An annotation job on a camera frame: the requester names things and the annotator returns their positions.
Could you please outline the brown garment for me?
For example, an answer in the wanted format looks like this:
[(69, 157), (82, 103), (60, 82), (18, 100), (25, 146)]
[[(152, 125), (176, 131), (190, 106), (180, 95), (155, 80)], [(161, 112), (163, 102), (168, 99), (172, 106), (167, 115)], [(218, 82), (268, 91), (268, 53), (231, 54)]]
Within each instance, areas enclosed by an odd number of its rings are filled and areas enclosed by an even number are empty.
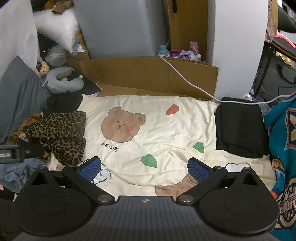
[(41, 111), (39, 113), (31, 115), (27, 120), (23, 121), (22, 124), (20, 125), (20, 127), (16, 131), (13, 131), (10, 134), (9, 144), (15, 145), (19, 139), (21, 132), (23, 131), (23, 128), (26, 125), (29, 125), (29, 124), (34, 123), (36, 121), (39, 121), (42, 118), (42, 114), (43, 114), (43, 112)]

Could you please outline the brown cardboard sheet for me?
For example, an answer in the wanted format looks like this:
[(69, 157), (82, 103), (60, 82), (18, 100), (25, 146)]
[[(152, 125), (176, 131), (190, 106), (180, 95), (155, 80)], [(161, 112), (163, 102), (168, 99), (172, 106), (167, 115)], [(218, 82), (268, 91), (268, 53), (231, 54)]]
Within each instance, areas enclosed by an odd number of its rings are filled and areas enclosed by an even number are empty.
[(102, 95), (172, 95), (208, 100), (215, 93), (218, 67), (160, 57), (67, 59), (66, 66), (97, 83)]

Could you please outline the teal patterned fabric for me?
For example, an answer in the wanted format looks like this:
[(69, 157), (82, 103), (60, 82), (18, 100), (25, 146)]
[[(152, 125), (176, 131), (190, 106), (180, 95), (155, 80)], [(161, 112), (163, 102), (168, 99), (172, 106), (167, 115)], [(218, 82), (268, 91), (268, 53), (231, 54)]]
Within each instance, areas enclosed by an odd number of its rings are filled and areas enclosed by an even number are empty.
[(280, 208), (275, 228), (295, 226), (295, 93), (264, 116), (276, 183), (271, 191)]

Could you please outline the folded black garment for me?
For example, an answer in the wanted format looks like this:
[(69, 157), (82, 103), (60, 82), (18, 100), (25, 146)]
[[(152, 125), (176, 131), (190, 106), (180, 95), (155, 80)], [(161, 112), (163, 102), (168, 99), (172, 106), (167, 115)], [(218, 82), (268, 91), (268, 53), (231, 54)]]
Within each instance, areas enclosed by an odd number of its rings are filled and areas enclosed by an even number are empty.
[(268, 134), (260, 107), (223, 97), (215, 112), (216, 149), (245, 158), (269, 155)]

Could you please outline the cream bear print bedsheet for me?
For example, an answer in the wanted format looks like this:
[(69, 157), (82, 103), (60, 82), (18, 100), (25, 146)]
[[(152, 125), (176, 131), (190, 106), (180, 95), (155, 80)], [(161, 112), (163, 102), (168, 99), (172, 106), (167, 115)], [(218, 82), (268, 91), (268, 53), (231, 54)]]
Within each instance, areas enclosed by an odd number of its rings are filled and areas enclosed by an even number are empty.
[(267, 156), (244, 158), (216, 148), (217, 104), (189, 97), (84, 96), (83, 160), (100, 158), (93, 184), (119, 196), (177, 197), (196, 185), (187, 163), (238, 172), (252, 168), (268, 189), (275, 173)]

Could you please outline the leopard print garment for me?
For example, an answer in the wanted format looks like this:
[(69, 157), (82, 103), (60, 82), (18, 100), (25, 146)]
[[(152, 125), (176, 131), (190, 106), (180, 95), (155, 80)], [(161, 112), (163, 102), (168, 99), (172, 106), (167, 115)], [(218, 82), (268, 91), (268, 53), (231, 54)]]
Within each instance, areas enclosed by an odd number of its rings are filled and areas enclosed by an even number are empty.
[(52, 113), (26, 125), (23, 133), (40, 140), (62, 165), (76, 166), (82, 161), (86, 146), (85, 125), (84, 111)]

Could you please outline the white pillow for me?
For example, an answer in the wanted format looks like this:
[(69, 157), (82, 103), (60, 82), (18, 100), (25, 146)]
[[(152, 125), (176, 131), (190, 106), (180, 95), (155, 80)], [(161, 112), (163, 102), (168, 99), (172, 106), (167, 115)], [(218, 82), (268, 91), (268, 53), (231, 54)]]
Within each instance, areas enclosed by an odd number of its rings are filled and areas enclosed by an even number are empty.
[(62, 14), (54, 14), (50, 9), (34, 13), (37, 32), (56, 42), (71, 55), (76, 55), (79, 40), (76, 35), (80, 26), (74, 7)]

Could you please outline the clear plastic bag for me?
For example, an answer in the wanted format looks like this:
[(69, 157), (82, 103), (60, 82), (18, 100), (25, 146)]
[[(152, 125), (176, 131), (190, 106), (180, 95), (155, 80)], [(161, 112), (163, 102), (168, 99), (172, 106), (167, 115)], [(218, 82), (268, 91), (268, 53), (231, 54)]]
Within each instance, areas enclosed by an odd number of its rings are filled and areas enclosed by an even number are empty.
[(61, 67), (66, 63), (66, 50), (59, 45), (52, 47), (45, 61), (52, 67)]

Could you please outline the light blue denim garment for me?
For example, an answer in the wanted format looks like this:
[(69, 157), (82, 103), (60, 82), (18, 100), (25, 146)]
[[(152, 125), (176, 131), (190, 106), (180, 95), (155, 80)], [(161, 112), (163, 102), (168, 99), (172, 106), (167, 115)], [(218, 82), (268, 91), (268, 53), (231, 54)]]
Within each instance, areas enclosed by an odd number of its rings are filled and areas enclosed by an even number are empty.
[(39, 158), (25, 159), (22, 163), (1, 164), (1, 185), (13, 193), (19, 193), (40, 166), (47, 164)]

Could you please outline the small leopard plush toy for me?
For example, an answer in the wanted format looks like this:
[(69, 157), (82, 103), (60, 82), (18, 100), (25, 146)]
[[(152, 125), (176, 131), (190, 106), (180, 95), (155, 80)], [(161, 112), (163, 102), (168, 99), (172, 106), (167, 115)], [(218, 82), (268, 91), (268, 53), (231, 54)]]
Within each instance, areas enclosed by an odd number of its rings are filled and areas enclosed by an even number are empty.
[(37, 62), (36, 68), (40, 77), (45, 77), (50, 71), (50, 66), (45, 61)]

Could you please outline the purple detergent pouch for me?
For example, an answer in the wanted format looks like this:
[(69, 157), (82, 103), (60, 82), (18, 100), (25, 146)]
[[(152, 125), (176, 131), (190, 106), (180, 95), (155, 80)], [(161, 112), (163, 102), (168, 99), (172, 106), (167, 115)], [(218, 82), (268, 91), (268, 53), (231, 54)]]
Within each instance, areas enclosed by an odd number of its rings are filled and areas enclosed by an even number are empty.
[(190, 42), (189, 50), (171, 50), (169, 52), (169, 55), (171, 58), (180, 58), (180, 59), (186, 59), (191, 61), (202, 61), (202, 56), (199, 53), (199, 46), (197, 42)]

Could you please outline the grey neck pillow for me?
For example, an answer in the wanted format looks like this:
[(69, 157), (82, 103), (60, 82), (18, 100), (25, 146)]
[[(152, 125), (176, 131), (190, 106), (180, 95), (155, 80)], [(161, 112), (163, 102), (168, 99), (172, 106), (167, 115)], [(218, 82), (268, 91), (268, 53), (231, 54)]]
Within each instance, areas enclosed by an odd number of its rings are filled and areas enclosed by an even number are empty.
[(68, 77), (75, 70), (71, 67), (63, 66), (52, 69), (46, 75), (45, 81), (42, 87), (48, 88), (52, 94), (62, 94), (69, 92), (76, 92), (84, 87), (83, 76), (68, 80)]

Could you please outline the grey foam panel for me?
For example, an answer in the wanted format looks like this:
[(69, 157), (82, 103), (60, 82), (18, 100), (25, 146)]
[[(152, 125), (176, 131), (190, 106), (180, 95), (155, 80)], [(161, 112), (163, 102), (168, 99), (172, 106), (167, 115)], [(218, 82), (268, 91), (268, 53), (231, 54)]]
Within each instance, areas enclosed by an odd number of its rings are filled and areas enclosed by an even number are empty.
[(169, 40), (165, 1), (74, 1), (74, 8), (91, 59), (156, 56)]

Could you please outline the black clothes pile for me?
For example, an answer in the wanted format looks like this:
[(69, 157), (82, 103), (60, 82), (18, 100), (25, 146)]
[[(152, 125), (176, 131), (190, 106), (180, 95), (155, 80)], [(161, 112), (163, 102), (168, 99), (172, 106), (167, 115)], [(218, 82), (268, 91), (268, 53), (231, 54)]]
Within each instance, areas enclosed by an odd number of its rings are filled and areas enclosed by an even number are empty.
[(76, 111), (82, 102), (83, 94), (90, 97), (97, 97), (101, 91), (100, 87), (86, 77), (83, 77), (82, 81), (84, 82), (84, 86), (81, 90), (51, 94), (47, 99), (47, 106), (43, 110), (44, 116), (52, 113), (70, 113)]

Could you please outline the blue capped bottle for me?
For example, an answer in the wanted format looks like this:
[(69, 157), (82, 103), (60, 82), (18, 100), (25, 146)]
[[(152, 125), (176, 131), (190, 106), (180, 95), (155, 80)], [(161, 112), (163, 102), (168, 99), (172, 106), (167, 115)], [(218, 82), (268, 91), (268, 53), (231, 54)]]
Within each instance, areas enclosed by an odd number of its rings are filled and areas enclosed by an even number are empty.
[(169, 51), (168, 51), (166, 45), (159, 45), (158, 56), (161, 56), (161, 57), (168, 57), (169, 56)]

